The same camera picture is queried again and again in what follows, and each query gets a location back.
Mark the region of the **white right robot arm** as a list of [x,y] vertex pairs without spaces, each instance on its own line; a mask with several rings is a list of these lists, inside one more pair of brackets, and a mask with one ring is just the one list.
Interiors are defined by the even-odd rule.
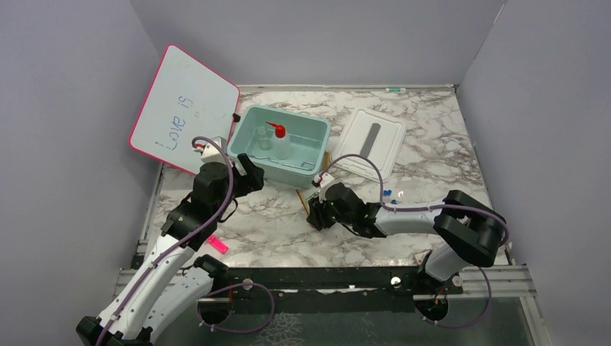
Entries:
[[416,285],[433,293],[468,266],[491,267],[508,238],[505,219],[470,195],[451,190],[439,203],[401,207],[366,203],[341,182],[321,186],[308,200],[307,222],[318,231],[339,224],[366,239],[436,234],[444,244],[425,255]]

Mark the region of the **red plastic dropper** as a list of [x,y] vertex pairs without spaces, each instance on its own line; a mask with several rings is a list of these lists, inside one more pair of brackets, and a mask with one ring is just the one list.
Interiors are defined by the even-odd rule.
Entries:
[[298,196],[298,199],[299,199],[299,201],[300,201],[300,204],[301,204],[301,205],[302,205],[302,207],[303,207],[303,210],[304,210],[305,214],[306,214],[307,216],[309,216],[309,215],[310,215],[310,211],[309,211],[309,207],[308,207],[308,204],[307,204],[307,202],[306,202],[306,199],[303,197],[303,194],[301,193],[301,191],[300,191],[300,190],[296,190],[296,194],[297,194],[297,196]]

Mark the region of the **white squeeze bottle red nozzle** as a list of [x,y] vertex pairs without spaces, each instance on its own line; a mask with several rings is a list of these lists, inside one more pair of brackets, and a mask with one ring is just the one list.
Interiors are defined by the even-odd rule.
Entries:
[[275,157],[279,160],[288,159],[291,154],[290,136],[285,126],[267,121],[266,124],[274,128],[274,135],[271,142]]

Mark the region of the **small clear glass jar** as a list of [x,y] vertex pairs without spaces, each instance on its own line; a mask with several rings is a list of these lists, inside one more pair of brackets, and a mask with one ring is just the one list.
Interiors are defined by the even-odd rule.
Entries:
[[270,137],[268,136],[268,132],[267,132],[267,128],[262,125],[259,126],[256,129],[256,140],[257,140],[257,144],[258,147],[263,150],[263,151],[267,151],[271,149],[271,140]]

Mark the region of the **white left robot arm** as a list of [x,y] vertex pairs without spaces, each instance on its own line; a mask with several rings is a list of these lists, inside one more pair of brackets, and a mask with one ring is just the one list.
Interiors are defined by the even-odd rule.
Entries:
[[97,316],[85,316],[76,333],[84,345],[152,345],[165,326],[191,301],[226,289],[227,266],[209,254],[195,259],[192,273],[175,290],[171,279],[217,229],[236,198],[260,191],[264,170],[246,154],[238,161],[209,161],[195,175],[192,191],[166,217],[151,252],[114,301]]

